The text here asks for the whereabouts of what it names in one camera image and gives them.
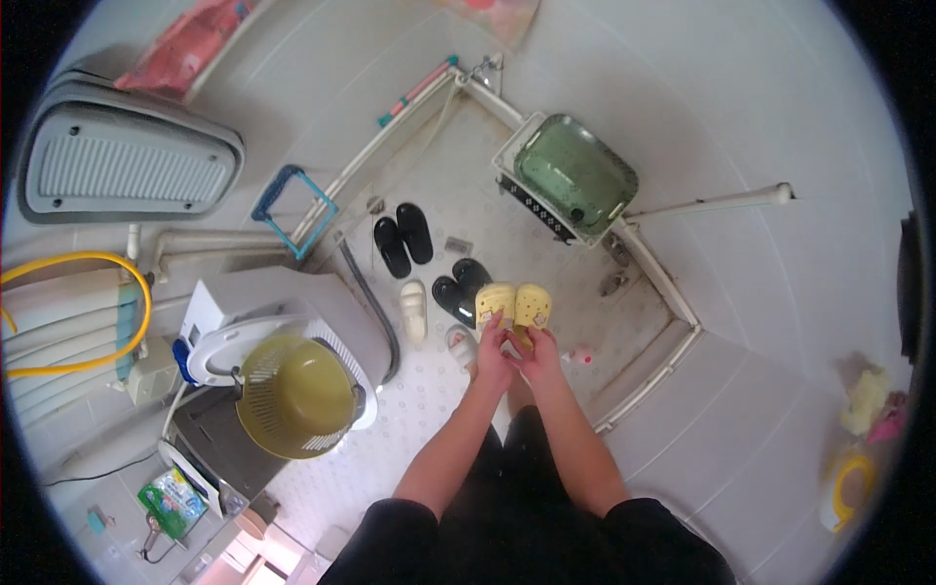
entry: yellow laundry basket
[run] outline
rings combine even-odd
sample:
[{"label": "yellow laundry basket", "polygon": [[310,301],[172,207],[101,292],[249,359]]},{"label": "yellow laundry basket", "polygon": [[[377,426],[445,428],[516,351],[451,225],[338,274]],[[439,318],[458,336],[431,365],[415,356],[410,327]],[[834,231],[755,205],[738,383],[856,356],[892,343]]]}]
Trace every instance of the yellow laundry basket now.
[{"label": "yellow laundry basket", "polygon": [[310,459],[341,441],[354,422],[360,386],[319,342],[270,337],[244,361],[237,413],[261,447],[284,459]]}]

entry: faucet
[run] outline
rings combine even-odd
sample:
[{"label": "faucet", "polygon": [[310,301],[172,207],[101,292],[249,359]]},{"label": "faucet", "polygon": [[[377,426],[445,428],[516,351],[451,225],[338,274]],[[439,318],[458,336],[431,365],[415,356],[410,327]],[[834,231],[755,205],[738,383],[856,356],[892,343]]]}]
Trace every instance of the faucet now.
[{"label": "faucet", "polygon": [[[485,71],[493,71],[494,75],[490,76],[485,73]],[[483,84],[493,93],[500,95],[501,94],[501,79],[503,78],[504,71],[504,55],[502,53],[496,52],[491,55],[485,55],[480,65],[472,67],[471,73],[469,74],[471,79],[477,81],[478,83]]]}]

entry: yellow slipper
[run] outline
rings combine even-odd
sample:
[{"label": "yellow slipper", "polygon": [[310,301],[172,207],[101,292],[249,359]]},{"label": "yellow slipper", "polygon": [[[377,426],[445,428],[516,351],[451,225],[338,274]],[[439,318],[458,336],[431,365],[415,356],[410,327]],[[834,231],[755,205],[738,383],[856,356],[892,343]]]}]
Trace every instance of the yellow slipper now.
[{"label": "yellow slipper", "polygon": [[477,291],[475,297],[475,328],[483,331],[490,318],[504,310],[501,326],[509,328],[514,324],[514,305],[517,289],[510,283],[490,283]]},{"label": "yellow slipper", "polygon": [[517,299],[514,304],[514,333],[527,346],[532,345],[525,328],[542,329],[549,322],[552,298],[540,285],[523,283],[517,287]]}]

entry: black slipper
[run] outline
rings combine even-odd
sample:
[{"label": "black slipper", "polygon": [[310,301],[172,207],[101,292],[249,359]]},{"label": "black slipper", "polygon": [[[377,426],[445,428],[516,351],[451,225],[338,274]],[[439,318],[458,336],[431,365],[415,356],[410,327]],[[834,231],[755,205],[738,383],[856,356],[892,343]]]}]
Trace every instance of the black slipper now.
[{"label": "black slipper", "polygon": [[432,238],[422,210],[412,203],[400,204],[397,208],[397,224],[413,261],[426,264],[432,260]]},{"label": "black slipper", "polygon": [[403,248],[400,231],[392,219],[381,217],[377,220],[377,224],[373,227],[373,242],[377,244],[380,256],[384,258],[384,262],[394,278],[409,276],[413,265],[409,263],[409,256],[406,255],[406,249]]},{"label": "black slipper", "polygon": [[465,298],[464,289],[458,283],[440,276],[432,283],[432,298],[461,323],[475,328],[475,302]]},{"label": "black slipper", "polygon": [[470,302],[475,302],[477,291],[482,286],[493,282],[488,271],[474,258],[462,258],[456,262],[452,267],[452,276],[464,289],[465,298]]}]

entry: tiled floor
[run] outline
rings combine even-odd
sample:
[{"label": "tiled floor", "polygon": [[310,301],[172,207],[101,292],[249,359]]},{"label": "tiled floor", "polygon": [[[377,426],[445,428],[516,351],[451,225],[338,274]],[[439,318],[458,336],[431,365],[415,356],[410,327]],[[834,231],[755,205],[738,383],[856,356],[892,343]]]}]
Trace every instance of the tiled floor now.
[{"label": "tiled floor", "polygon": [[[397,281],[373,246],[376,218],[366,217],[348,237],[362,272],[397,328],[402,366],[384,386],[380,413],[369,429],[350,433],[320,458],[290,463],[270,484],[268,492],[282,504],[276,523],[309,549],[330,524],[353,530],[370,503],[392,492],[406,465],[445,423],[468,384],[467,374],[445,347],[445,331],[455,319],[434,303],[430,293],[432,282],[450,274],[459,259],[443,249],[448,236],[472,242],[472,257],[495,280],[536,282],[550,292],[554,309],[549,326],[561,350],[580,345],[593,349],[594,360],[588,366],[564,366],[580,402],[604,388],[673,318],[636,262],[626,272],[629,284],[601,299],[599,283],[618,270],[607,253],[601,247],[586,250],[553,241],[531,213],[498,193],[490,159],[510,137],[510,130],[468,98],[453,103],[450,116],[412,168],[410,161],[434,119],[396,153],[385,176],[373,186],[375,193],[387,193],[394,175],[404,173],[386,194],[387,213],[393,214],[405,201],[421,207],[432,233],[434,260],[424,266],[414,264],[412,274]],[[359,197],[356,207],[366,205],[369,195]],[[344,261],[336,259],[329,266],[351,283],[363,303]],[[429,336],[421,347],[406,341],[399,313],[400,288],[414,278],[429,294]],[[503,431],[506,422],[502,410],[495,427]]]}]

